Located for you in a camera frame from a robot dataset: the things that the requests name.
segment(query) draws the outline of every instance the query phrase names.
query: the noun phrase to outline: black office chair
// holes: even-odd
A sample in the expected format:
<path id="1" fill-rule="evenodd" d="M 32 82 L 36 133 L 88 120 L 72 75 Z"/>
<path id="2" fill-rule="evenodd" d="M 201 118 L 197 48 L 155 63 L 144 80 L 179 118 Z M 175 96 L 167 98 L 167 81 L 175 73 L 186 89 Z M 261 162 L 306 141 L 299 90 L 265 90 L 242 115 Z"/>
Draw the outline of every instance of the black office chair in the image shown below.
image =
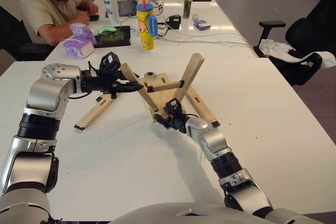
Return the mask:
<path id="1" fill-rule="evenodd" d="M 286 41 L 296 50 L 289 54 L 296 58 L 315 51 L 328 51 L 336 57 L 336 0 L 321 0 L 310 12 L 307 18 L 301 18 L 294 22 L 286 32 Z M 280 20 L 260 22 L 264 28 L 259 41 L 267 39 L 273 27 L 285 27 Z M 258 46 L 254 47 L 259 57 L 264 57 Z M 270 61 L 275 65 L 290 85 L 305 84 L 320 68 L 322 58 L 318 54 L 312 54 L 306 60 L 299 63 L 288 63 L 270 56 Z"/>
<path id="2" fill-rule="evenodd" d="M 0 49 L 17 61 L 45 60 L 54 47 L 32 44 L 23 21 L 18 21 L 0 6 Z"/>

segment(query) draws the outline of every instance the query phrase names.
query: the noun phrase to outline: glass bottle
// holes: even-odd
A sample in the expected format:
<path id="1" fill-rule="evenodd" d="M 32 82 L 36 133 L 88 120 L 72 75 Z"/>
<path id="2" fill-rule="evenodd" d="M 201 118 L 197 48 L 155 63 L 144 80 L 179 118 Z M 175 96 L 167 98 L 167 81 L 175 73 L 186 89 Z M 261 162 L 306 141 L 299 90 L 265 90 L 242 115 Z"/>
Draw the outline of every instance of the glass bottle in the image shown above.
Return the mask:
<path id="1" fill-rule="evenodd" d="M 193 0 L 184 0 L 184 7 L 183 7 L 183 17 L 189 18 L 190 16 L 190 9 L 191 9 L 191 2 Z"/>

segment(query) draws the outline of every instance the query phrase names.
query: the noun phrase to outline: charger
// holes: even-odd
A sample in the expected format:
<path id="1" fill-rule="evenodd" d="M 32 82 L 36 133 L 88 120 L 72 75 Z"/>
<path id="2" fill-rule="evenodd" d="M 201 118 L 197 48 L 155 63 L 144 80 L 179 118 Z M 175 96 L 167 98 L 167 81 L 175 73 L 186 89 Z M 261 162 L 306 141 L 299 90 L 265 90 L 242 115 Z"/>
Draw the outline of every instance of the charger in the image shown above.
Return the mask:
<path id="1" fill-rule="evenodd" d="M 161 22 L 161 23 L 158 23 L 158 25 L 169 25 L 168 27 L 168 30 L 169 29 L 176 29 L 176 30 L 179 30 L 180 28 L 180 23 L 181 23 L 181 16 L 180 15 L 173 15 L 173 16 L 170 16 L 168 17 L 168 19 L 166 20 L 166 22 Z"/>
<path id="2" fill-rule="evenodd" d="M 180 15 L 173 15 L 168 17 L 168 25 L 175 29 L 175 30 L 179 30 L 180 28 L 180 23 L 181 23 L 181 16 Z"/>

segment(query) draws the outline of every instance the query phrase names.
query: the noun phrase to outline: backrest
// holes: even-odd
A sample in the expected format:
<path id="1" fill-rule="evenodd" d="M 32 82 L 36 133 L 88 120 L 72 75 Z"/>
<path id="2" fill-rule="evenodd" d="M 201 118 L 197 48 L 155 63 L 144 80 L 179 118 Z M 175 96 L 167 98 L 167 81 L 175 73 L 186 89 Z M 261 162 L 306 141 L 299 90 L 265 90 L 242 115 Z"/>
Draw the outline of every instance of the backrest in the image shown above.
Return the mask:
<path id="1" fill-rule="evenodd" d="M 0 6 L 0 49 L 3 48 L 3 43 L 8 39 L 8 35 L 19 25 L 20 22 Z"/>
<path id="2" fill-rule="evenodd" d="M 307 18 L 301 18 L 289 27 L 286 41 L 304 55 L 329 51 L 336 57 L 335 31 L 335 0 L 321 0 Z"/>
<path id="3" fill-rule="evenodd" d="M 32 43 L 23 24 L 0 6 L 0 49 L 5 49 L 16 60 L 22 60 L 18 52 L 25 43 Z"/>
<path id="4" fill-rule="evenodd" d="M 336 0 L 321 0 L 307 19 L 323 33 L 336 39 Z"/>
<path id="5" fill-rule="evenodd" d="M 286 41 L 304 56 L 316 51 L 329 51 L 336 56 L 336 40 L 306 18 L 295 21 L 288 28 Z"/>

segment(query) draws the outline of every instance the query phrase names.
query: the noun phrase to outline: small box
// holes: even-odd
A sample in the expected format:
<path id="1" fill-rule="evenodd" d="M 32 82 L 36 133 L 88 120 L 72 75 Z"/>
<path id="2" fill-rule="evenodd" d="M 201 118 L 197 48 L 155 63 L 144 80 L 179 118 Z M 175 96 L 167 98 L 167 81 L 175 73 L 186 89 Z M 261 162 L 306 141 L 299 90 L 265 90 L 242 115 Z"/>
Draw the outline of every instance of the small box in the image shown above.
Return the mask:
<path id="1" fill-rule="evenodd" d="M 195 20 L 194 26 L 200 31 L 210 30 L 211 28 L 211 25 L 209 25 L 205 20 Z"/>
<path id="2" fill-rule="evenodd" d="M 82 23 L 72 23 L 70 29 L 75 35 L 75 38 L 87 39 L 91 41 L 93 45 L 97 44 L 96 38 L 87 25 Z"/>
<path id="3" fill-rule="evenodd" d="M 82 38 L 72 38 L 63 43 L 63 47 L 67 54 L 86 58 L 94 52 L 91 41 Z"/>

